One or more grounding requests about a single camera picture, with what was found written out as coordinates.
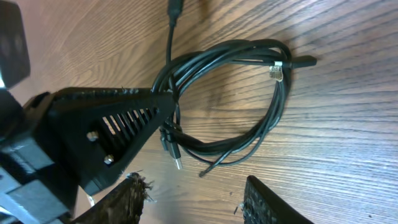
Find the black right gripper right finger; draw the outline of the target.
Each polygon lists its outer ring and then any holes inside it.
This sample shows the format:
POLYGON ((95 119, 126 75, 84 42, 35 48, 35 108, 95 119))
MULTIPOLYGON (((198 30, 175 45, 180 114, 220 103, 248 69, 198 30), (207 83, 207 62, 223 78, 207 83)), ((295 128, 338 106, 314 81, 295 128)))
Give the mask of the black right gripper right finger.
POLYGON ((239 208, 244 224, 313 224, 254 175, 247 177, 243 202, 234 213, 239 208))

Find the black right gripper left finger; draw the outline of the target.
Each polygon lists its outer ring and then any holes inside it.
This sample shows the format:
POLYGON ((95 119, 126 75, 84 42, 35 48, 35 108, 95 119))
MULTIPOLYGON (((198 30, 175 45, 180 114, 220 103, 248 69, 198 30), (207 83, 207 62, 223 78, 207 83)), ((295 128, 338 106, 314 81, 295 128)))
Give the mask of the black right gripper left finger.
POLYGON ((87 212, 72 221, 73 224, 138 224, 147 193, 153 183, 137 172, 132 172, 109 194, 87 212))

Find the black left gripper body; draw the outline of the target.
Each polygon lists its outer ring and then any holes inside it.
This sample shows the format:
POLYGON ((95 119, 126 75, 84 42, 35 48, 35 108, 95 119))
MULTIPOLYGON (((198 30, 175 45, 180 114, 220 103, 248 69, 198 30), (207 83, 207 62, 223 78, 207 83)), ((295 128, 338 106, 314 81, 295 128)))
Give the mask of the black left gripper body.
POLYGON ((79 188, 102 191, 103 154, 92 137, 99 102, 59 91, 21 106, 1 92, 1 207, 15 221, 63 222, 79 188))

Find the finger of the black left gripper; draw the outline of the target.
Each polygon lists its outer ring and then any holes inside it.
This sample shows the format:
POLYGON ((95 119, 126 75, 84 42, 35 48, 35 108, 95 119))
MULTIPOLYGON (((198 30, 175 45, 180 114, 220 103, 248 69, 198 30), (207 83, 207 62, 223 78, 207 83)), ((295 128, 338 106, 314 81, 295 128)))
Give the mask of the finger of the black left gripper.
POLYGON ((94 195, 117 181, 174 108, 170 92, 65 88, 54 94, 48 116, 79 185, 94 195))

